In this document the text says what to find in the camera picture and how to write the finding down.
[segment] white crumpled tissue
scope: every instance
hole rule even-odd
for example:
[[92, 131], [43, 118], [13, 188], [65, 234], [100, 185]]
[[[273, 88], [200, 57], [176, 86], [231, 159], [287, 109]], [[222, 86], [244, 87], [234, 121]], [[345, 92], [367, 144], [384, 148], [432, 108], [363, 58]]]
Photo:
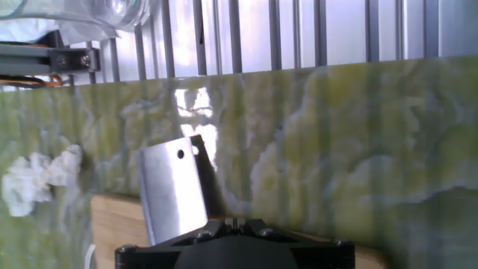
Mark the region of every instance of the white crumpled tissue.
[[50, 185], [76, 182], [81, 164], [81, 147], [71, 145], [53, 161], [33, 152], [30, 161], [19, 157], [2, 180], [2, 197], [12, 217], [29, 215], [35, 202], [52, 200]]

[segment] white cable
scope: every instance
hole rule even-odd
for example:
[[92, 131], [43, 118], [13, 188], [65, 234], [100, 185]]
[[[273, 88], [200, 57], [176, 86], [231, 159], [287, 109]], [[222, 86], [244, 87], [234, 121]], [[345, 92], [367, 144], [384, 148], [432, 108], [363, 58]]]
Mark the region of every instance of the white cable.
[[95, 244], [91, 244], [90, 247], [88, 247], [87, 255], [84, 256], [84, 269], [90, 269], [91, 258], [95, 252], [95, 247]]

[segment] clear plastic bag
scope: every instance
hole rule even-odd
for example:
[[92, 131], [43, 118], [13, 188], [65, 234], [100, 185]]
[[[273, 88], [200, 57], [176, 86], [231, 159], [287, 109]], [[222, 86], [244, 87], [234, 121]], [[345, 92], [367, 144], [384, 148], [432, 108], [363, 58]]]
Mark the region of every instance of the clear plastic bag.
[[0, 20], [0, 41], [36, 43], [55, 30], [58, 30], [58, 25], [52, 19]]
[[0, 20], [54, 19], [67, 45], [116, 37], [148, 15], [149, 0], [0, 0]]

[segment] hole in metal plate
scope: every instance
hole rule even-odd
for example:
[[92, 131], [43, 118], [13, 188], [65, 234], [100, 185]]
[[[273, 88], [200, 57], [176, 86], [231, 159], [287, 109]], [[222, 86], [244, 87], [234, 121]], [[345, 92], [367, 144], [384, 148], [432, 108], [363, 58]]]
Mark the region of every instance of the hole in metal plate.
[[184, 151], [182, 149], [178, 150], [178, 158], [183, 158], [184, 157]]

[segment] metal bracket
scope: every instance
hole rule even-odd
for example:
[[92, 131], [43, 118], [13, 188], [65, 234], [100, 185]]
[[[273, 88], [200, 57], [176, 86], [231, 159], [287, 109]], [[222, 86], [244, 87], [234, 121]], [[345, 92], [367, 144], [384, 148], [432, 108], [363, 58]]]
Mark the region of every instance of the metal bracket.
[[97, 72], [98, 49], [55, 49], [0, 44], [0, 74], [46, 75]]
[[263, 220], [210, 220], [203, 227], [153, 247], [116, 249], [117, 269], [130, 268], [340, 268], [356, 265], [350, 241], [315, 241]]
[[203, 227], [209, 218], [223, 213], [214, 169], [200, 135], [142, 149], [137, 163], [151, 245]]

